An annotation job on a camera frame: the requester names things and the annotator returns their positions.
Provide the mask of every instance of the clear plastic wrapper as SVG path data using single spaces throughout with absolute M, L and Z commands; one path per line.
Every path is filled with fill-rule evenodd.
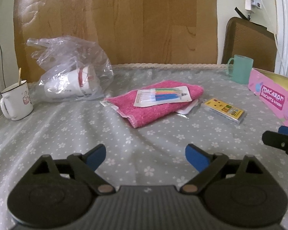
M 27 45 L 40 49 L 31 56 L 46 71 L 31 91 L 33 100 L 94 100 L 113 81 L 111 63 L 96 42 L 63 36 L 30 38 Z

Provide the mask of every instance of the pack of colored pens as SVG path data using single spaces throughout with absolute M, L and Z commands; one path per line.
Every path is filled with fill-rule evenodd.
M 188 87 L 153 88 L 138 90 L 134 101 L 136 107 L 149 107 L 165 103 L 181 103 L 192 101 Z

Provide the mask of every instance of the lace trim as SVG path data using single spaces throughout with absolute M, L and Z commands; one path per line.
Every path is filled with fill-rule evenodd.
M 156 64 L 156 63 L 134 63 L 134 64 L 117 64 L 112 65 L 114 70 L 117 69 L 226 69 L 226 64 Z

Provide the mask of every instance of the pink cloth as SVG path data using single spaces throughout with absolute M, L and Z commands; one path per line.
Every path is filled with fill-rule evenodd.
M 160 83 L 156 83 L 154 85 L 149 85 L 142 89 L 171 88 L 177 86 L 187 86 L 192 100 L 199 98 L 204 92 L 201 86 L 189 85 L 172 80 L 166 80 Z M 112 104 L 116 105 L 118 107 L 117 112 L 122 117 L 127 118 L 134 128 L 144 126 L 190 103 L 190 102 L 164 103 L 150 107 L 135 107 L 133 106 L 133 104 L 136 95 L 137 90 L 133 90 L 117 97 L 105 99 L 111 102 Z

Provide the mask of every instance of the wood panel backdrop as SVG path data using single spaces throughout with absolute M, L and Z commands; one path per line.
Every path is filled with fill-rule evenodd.
M 97 41 L 112 64 L 216 63 L 217 0 L 15 0 L 22 78 L 39 80 L 28 38 Z

